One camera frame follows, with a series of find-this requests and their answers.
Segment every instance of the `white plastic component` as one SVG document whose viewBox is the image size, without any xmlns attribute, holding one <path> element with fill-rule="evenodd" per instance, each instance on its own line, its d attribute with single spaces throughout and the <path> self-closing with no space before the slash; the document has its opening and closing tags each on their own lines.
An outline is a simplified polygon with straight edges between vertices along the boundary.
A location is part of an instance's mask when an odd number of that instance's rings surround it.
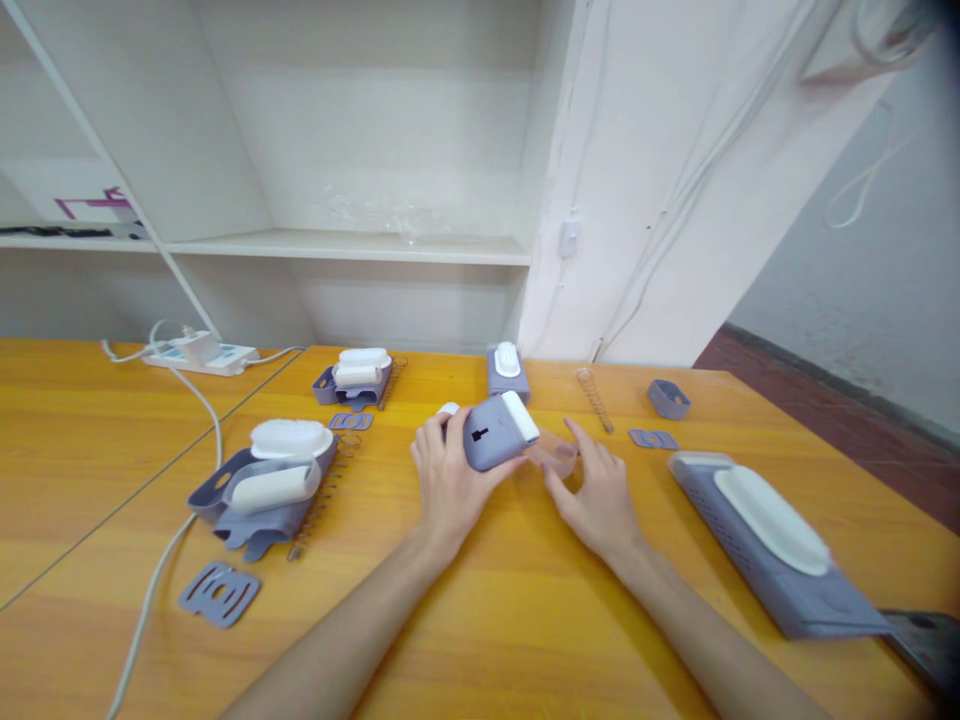
<svg viewBox="0 0 960 720">
<path fill-rule="evenodd" d="M 316 420 L 267 420 L 250 433 L 250 453 L 260 460 L 299 455 L 319 457 L 333 442 L 330 428 Z"/>
<path fill-rule="evenodd" d="M 204 364 L 191 362 L 177 347 L 171 347 L 169 350 L 160 353 L 159 356 L 150 354 L 143 357 L 143 361 L 147 365 L 175 367 L 177 370 L 186 372 L 200 372 L 225 377 L 239 375 L 246 370 L 248 362 L 259 359 L 260 353 L 257 352 L 256 348 L 227 343 L 220 343 L 220 354 Z"/>
<path fill-rule="evenodd" d="M 493 365 L 500 377 L 516 377 L 520 374 L 520 356 L 517 355 L 517 346 L 509 340 L 497 345 L 493 354 Z"/>
<path fill-rule="evenodd" d="M 382 370 L 390 367 L 393 362 L 384 348 L 352 348 L 340 353 L 341 367 L 365 367 L 376 365 Z"/>
<path fill-rule="evenodd" d="M 383 370 L 379 365 L 344 365 L 337 363 L 333 366 L 333 381 L 338 387 L 354 387 L 356 385 L 376 385 L 383 377 Z"/>
<path fill-rule="evenodd" d="M 571 214 L 560 225 L 560 244 L 557 246 L 557 254 L 562 258 L 573 257 L 577 254 L 577 248 L 580 246 L 580 217 Z"/>
<path fill-rule="evenodd" d="M 736 465 L 713 476 L 723 494 L 766 548 L 807 575 L 826 575 L 830 548 L 758 473 Z"/>
<path fill-rule="evenodd" d="M 507 392 L 503 393 L 500 397 L 503 398 L 503 403 L 507 406 L 507 412 L 509 412 L 510 417 L 513 418 L 513 422 L 516 424 L 517 430 L 520 431 L 523 439 L 528 443 L 538 439 L 540 437 L 540 428 L 537 427 L 533 418 L 530 417 L 530 413 L 527 412 L 527 408 L 524 407 L 520 396 L 513 390 L 507 390 Z"/>
<path fill-rule="evenodd" d="M 194 333 L 191 337 L 171 340 L 170 345 L 180 350 L 187 361 L 193 365 L 206 365 L 220 356 L 220 343 L 207 330 Z"/>
<path fill-rule="evenodd" d="M 224 496 L 224 502 L 238 513 L 250 515 L 307 500 L 319 487 L 320 467 L 310 459 L 303 465 L 240 480 L 232 492 Z"/>
</svg>

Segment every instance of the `human arm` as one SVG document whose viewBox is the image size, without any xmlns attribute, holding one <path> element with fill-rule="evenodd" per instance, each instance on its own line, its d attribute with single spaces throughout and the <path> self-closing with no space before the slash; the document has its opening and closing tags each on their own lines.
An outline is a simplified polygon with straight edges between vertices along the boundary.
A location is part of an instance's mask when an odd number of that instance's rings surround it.
<svg viewBox="0 0 960 720">
<path fill-rule="evenodd" d="M 463 408 L 430 418 L 410 446 L 421 517 L 397 548 L 238 697 L 226 720 L 349 717 L 414 608 L 450 565 L 490 493 L 524 458 L 485 473 L 463 451 Z M 449 419 L 447 441 L 442 426 Z"/>
<path fill-rule="evenodd" d="M 827 718 L 826 712 L 707 604 L 643 537 L 624 461 L 572 420 L 583 486 L 544 468 L 561 517 L 646 608 L 724 718 Z"/>
</svg>

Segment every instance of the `small gray plastic part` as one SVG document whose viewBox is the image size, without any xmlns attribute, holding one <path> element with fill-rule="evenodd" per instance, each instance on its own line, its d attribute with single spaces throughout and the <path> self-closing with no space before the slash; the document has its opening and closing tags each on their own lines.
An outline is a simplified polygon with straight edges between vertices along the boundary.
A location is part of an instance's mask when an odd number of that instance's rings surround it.
<svg viewBox="0 0 960 720">
<path fill-rule="evenodd" d="M 238 573 L 222 562 L 212 562 L 181 593 L 177 603 L 193 615 L 203 615 L 219 628 L 231 627 L 260 592 L 260 581 Z"/>
<path fill-rule="evenodd" d="M 331 430 L 366 430 L 373 425 L 370 413 L 337 413 L 327 425 Z"/>
<path fill-rule="evenodd" d="M 654 380 L 650 383 L 647 395 L 653 401 L 653 407 L 660 417 L 667 420 L 683 420 L 690 412 L 692 403 L 677 384 L 669 380 Z"/>
<path fill-rule="evenodd" d="M 338 443 L 339 438 L 334 436 L 330 447 L 316 458 L 320 466 L 321 488 L 323 478 L 333 463 L 333 456 L 337 453 Z M 275 543 L 291 542 L 313 502 L 310 497 L 250 515 L 230 509 L 224 497 L 231 484 L 238 482 L 237 471 L 255 462 L 260 462 L 259 458 L 253 456 L 250 448 L 244 448 L 197 488 L 187 501 L 201 519 L 213 525 L 213 534 L 224 541 L 224 547 L 228 550 L 238 550 L 246 545 L 243 554 L 245 562 L 256 562 Z"/>
<path fill-rule="evenodd" d="M 487 395 L 501 395 L 507 390 L 513 390 L 520 396 L 524 405 L 530 402 L 530 381 L 527 380 L 527 368 L 523 364 L 520 351 L 517 351 L 517 361 L 520 363 L 520 374 L 516 377 L 504 377 L 497 372 L 497 349 L 487 351 Z"/>
<path fill-rule="evenodd" d="M 318 377 L 311 388 L 313 396 L 321 405 L 349 405 L 354 412 L 360 412 L 368 405 L 376 405 L 380 402 L 380 396 L 387 386 L 390 379 L 390 373 L 393 371 L 393 363 L 383 369 L 380 375 L 380 382 L 371 385 L 355 385 L 351 387 L 339 387 L 336 380 L 333 379 L 333 366 L 331 365 Z"/>
<path fill-rule="evenodd" d="M 680 449 L 677 441 L 673 439 L 673 435 L 663 430 L 631 430 L 630 439 L 633 440 L 634 444 L 643 448 Z"/>
<path fill-rule="evenodd" d="M 463 450 L 467 464 L 486 472 L 521 455 L 536 440 L 527 442 L 499 395 L 484 400 L 467 416 L 463 426 Z"/>
<path fill-rule="evenodd" d="M 722 467 L 671 458 L 670 472 L 761 604 L 789 639 L 886 635 L 890 624 L 831 566 L 825 575 L 795 570 L 767 549 L 714 481 Z"/>
</svg>

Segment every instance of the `human hand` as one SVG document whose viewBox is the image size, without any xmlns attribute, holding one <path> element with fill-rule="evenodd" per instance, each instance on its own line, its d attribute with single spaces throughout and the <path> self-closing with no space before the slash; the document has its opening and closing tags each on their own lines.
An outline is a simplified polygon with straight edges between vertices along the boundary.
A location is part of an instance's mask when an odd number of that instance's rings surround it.
<svg viewBox="0 0 960 720">
<path fill-rule="evenodd" d="M 470 467 L 463 450 L 463 425 L 469 414 L 467 407 L 452 417 L 449 413 L 435 415 L 417 429 L 410 446 L 420 476 L 418 528 L 429 544 L 449 552 L 450 560 L 477 524 L 490 493 L 526 462 L 520 456 L 483 473 Z"/>
<path fill-rule="evenodd" d="M 570 418 L 564 422 L 580 445 L 583 486 L 571 493 L 552 468 L 543 465 L 544 482 L 560 517 L 588 548 L 608 564 L 643 544 L 640 523 L 627 485 L 627 465 L 595 442 Z"/>
</svg>

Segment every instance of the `gray plastic housing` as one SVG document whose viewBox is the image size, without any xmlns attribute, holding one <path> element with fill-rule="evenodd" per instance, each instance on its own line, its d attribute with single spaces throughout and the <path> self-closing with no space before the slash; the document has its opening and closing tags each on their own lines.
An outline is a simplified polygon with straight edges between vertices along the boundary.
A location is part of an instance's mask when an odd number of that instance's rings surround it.
<svg viewBox="0 0 960 720">
<path fill-rule="evenodd" d="M 669 380 L 654 380 L 650 383 L 647 395 L 660 417 L 667 420 L 683 420 L 690 412 L 690 399 L 676 383 Z"/>
<path fill-rule="evenodd" d="M 360 412 L 367 405 L 376 405 L 380 402 L 380 397 L 387 386 L 391 372 L 393 372 L 393 363 L 383 369 L 378 383 L 339 387 L 336 380 L 333 379 L 333 365 L 331 365 L 314 381 L 311 389 L 313 390 L 313 396 L 321 405 L 340 403 L 341 405 L 348 405 L 353 412 Z"/>
<path fill-rule="evenodd" d="M 723 467 L 682 462 L 670 472 L 763 607 L 789 639 L 887 635 L 890 624 L 834 565 L 825 575 L 795 570 L 770 552 L 714 481 Z"/>
<path fill-rule="evenodd" d="M 522 455 L 536 442 L 527 442 L 523 437 L 500 395 L 494 395 L 473 408 L 463 426 L 463 451 L 467 464 L 478 472 L 486 472 Z"/>
<path fill-rule="evenodd" d="M 497 372 L 496 355 L 496 348 L 487 351 L 487 395 L 492 397 L 505 393 L 507 390 L 513 390 L 526 405 L 530 402 L 530 381 L 527 380 L 527 368 L 523 364 L 520 351 L 517 351 L 520 374 L 512 378 L 505 377 Z"/>
<path fill-rule="evenodd" d="M 334 436 L 330 447 L 316 459 L 320 466 L 321 488 L 323 478 L 333 464 L 334 455 L 337 454 L 338 442 L 339 438 Z M 242 480 L 237 478 L 237 471 L 255 462 L 260 462 L 260 459 L 253 456 L 250 448 L 244 448 L 224 463 L 187 500 L 191 510 L 202 520 L 213 525 L 213 534 L 224 541 L 224 547 L 228 550 L 238 550 L 246 545 L 243 553 L 243 559 L 246 562 L 256 562 L 262 558 L 271 545 L 291 542 L 313 502 L 313 498 L 310 497 L 297 503 L 250 515 L 242 515 L 230 509 L 224 502 L 224 497 L 231 485 Z"/>
</svg>

